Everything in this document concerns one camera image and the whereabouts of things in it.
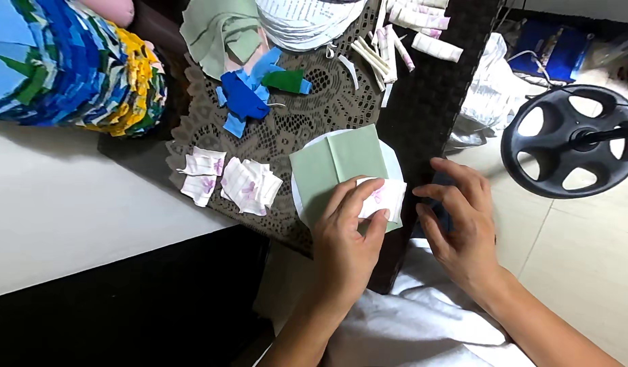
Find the white plastic bag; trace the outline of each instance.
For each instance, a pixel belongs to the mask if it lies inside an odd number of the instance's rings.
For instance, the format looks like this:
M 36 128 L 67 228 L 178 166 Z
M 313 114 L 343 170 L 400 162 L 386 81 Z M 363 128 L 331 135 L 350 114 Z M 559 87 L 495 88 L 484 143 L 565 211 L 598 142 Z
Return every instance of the white plastic bag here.
M 514 75 L 505 55 L 504 38 L 491 33 L 446 150 L 486 144 L 486 138 L 497 137 L 524 104 L 529 84 Z

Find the sage green fabric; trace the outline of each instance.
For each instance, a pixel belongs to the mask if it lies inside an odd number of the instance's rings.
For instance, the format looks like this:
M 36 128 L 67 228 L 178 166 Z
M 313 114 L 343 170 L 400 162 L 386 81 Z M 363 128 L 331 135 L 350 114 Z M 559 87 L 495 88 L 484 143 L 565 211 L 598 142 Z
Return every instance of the sage green fabric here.
M 217 80 L 225 71 L 226 46 L 242 62 L 247 62 L 260 46 L 254 0 L 192 0 L 183 18 L 180 34 L 189 53 L 207 75 Z
M 310 227 L 325 211 L 338 183 L 360 174 L 389 178 L 375 125 L 326 137 L 290 154 L 289 159 L 303 204 L 303 215 Z M 386 232 L 400 227 L 402 223 L 398 218 L 397 223 L 388 223 Z

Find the black handwheel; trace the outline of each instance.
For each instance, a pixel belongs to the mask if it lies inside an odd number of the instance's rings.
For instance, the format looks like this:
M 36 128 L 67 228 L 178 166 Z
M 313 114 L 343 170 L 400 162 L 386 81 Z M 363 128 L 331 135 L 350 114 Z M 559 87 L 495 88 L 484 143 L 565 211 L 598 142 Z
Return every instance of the black handwheel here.
M 573 95 L 601 103 L 602 112 L 595 118 L 579 113 L 569 101 Z M 543 110 L 543 127 L 536 136 L 522 136 L 518 131 L 520 124 L 535 107 Z M 596 195 L 628 177 L 628 136 L 619 159 L 612 154 L 610 141 L 592 142 L 593 137 L 610 135 L 613 129 L 620 127 L 628 131 L 628 99 L 619 93 L 588 85 L 553 89 L 522 105 L 502 136 L 502 160 L 511 177 L 537 195 L 549 198 Z M 602 131 L 606 133 L 593 135 Z M 536 159 L 538 179 L 531 178 L 522 169 L 518 160 L 520 152 Z M 585 188 L 563 188 L 563 181 L 576 168 L 592 172 L 597 181 Z

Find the brown lace doily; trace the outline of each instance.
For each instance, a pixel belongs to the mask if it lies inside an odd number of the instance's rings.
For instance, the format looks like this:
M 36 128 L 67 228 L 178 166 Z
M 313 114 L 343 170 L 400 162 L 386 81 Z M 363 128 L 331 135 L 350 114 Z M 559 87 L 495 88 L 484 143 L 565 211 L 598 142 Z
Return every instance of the brown lace doily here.
M 180 126 L 172 131 L 175 140 L 167 143 L 170 155 L 166 162 L 174 171 L 171 182 L 177 188 L 182 188 L 185 175 L 177 173 L 176 169 L 185 168 L 185 154 L 190 154 L 193 146 L 228 152 L 226 164 L 231 157 L 269 163 L 275 175 L 283 180 L 283 185 L 265 217 L 240 214 L 237 205 L 220 196 L 220 181 L 217 182 L 208 208 L 311 257 L 311 235 L 298 219 L 291 196 L 289 154 L 329 131 L 353 129 L 377 122 L 381 96 L 373 71 L 367 69 L 360 59 L 356 59 L 355 53 L 348 53 L 353 40 L 366 37 L 368 31 L 373 29 L 376 9 L 377 1 L 369 0 L 359 18 L 342 37 L 334 41 L 338 46 L 337 54 L 342 53 L 355 63 L 358 90 L 354 90 L 352 79 L 343 64 L 336 58 L 326 58 L 325 48 L 304 54 L 284 52 L 278 65 L 287 70 L 304 69 L 305 79 L 312 82 L 311 92 L 309 95 L 293 95 L 271 90 L 269 103 L 283 103 L 286 108 L 273 108 L 264 121 L 249 122 L 242 138 L 222 128 L 228 108 L 220 108 L 217 104 L 215 88 L 219 82 L 204 77 L 203 71 L 189 54 L 185 55 L 190 63 L 190 67 L 185 70 L 191 83 L 187 91 L 193 100 L 189 106 L 189 115 L 182 116 Z

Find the purple flower print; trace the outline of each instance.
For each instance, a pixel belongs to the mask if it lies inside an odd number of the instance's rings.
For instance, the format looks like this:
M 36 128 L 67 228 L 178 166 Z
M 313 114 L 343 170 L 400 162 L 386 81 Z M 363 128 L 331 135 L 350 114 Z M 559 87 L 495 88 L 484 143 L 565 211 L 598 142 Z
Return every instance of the purple flower print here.
M 214 185 L 217 182 L 214 179 L 209 179 L 208 177 L 204 177 L 203 178 L 203 189 L 205 191 L 206 194 L 209 194 L 212 192 L 212 189 L 214 189 Z
M 219 158 L 219 161 L 214 163 L 214 169 L 217 170 L 217 175 L 220 176 L 223 172 L 223 159 Z
M 255 191 L 255 183 L 253 181 L 251 181 L 251 183 L 248 184 L 247 188 L 241 189 L 242 194 L 248 194 L 246 195 L 246 198 L 248 199 L 252 198 L 253 191 Z
M 375 191 L 373 191 L 373 193 L 371 194 L 371 197 L 375 199 L 375 203 L 379 204 L 382 202 L 382 191 L 384 190 L 384 187 L 381 187 L 379 189 L 376 189 Z

